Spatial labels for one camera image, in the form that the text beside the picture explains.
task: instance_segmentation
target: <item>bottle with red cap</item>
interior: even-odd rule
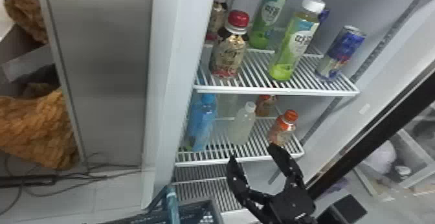
[[[209,68],[213,76],[221,79],[235,78],[241,66],[248,44],[247,26],[249,16],[233,10],[224,27],[217,31]]]
[[[255,110],[255,114],[258,117],[267,117],[271,112],[271,109],[275,105],[277,96],[274,95],[260,95],[257,99],[257,109]]]
[[[206,39],[214,41],[218,30],[223,26],[225,17],[227,16],[228,5],[227,0],[214,0],[210,21],[208,22]]]
[[[284,146],[293,137],[297,119],[298,113],[296,111],[287,110],[275,120],[275,123],[267,133],[267,140],[270,143]]]

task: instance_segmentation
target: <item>blue water bottle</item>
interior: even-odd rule
[[[203,151],[210,141],[213,121],[216,117],[216,99],[213,94],[202,94],[190,109],[186,136],[192,151]]]

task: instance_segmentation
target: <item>plastic bottle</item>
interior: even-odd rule
[[[208,66],[213,76],[224,80],[237,77],[248,45],[248,22],[247,13],[233,10],[224,27],[217,31]]]
[[[295,121],[298,119],[298,113],[293,110],[287,110],[284,115],[279,116],[273,126],[267,133],[267,140],[270,143],[284,146],[291,140],[293,132],[296,129]]]
[[[218,30],[223,26],[228,12],[227,0],[214,0],[210,21],[208,22],[206,39],[214,41]]]
[[[249,45],[257,49],[265,49],[274,24],[278,20],[286,0],[262,0],[249,34]]]
[[[319,25],[318,15],[325,3],[322,0],[303,0],[303,11],[295,12],[284,39],[269,66],[269,75],[275,80],[289,80],[307,49]]]
[[[245,144],[255,123],[255,103],[246,102],[228,129],[228,138],[233,144]]]
[[[260,95],[257,99],[255,114],[257,117],[267,117],[271,112],[271,109],[275,105],[277,97],[274,95]]]
[[[186,138],[192,151],[202,151],[210,141],[213,121],[216,117],[216,100],[213,94],[202,94],[192,105],[186,129]]]

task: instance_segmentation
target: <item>white bottle cap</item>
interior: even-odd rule
[[[257,105],[254,102],[246,102],[245,104],[245,110],[248,113],[253,113],[255,112],[255,109],[257,108]]]
[[[319,14],[325,8],[325,2],[322,0],[303,0],[302,8],[305,8],[308,11]]]

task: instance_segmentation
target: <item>white wire shelf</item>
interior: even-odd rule
[[[284,38],[284,32],[285,32],[285,28],[275,28],[266,49],[257,49],[254,47],[248,47],[247,50],[253,52],[262,52],[262,53],[275,53],[275,50],[277,50],[278,46],[281,44],[282,39]],[[205,41],[204,48],[211,49],[212,47],[213,47],[213,41]],[[323,55],[314,45],[311,44],[310,46],[308,46],[307,50],[305,51],[304,56],[322,57]]]
[[[355,96],[358,88],[343,74],[333,82],[322,82],[314,75],[320,57],[304,56],[295,69],[292,78],[279,82],[268,77],[268,64],[272,53],[247,51],[243,58],[238,77],[221,80],[211,76],[203,64],[199,66],[194,89],[198,93],[217,94],[266,94],[306,96]]]
[[[213,196],[221,212],[243,208],[231,192],[226,179],[174,183],[173,185],[179,201]]]
[[[214,130],[210,137],[211,142],[206,146],[205,151],[192,152],[180,148],[175,158],[176,166],[201,166],[209,164],[225,164],[231,155],[235,155],[238,162],[249,161],[272,161],[267,152],[269,145],[266,134],[272,127],[274,119],[257,119],[248,142],[244,145],[232,144],[227,137],[229,120],[217,120],[214,122]],[[290,155],[297,159],[305,154],[298,139],[293,136],[284,148]]]

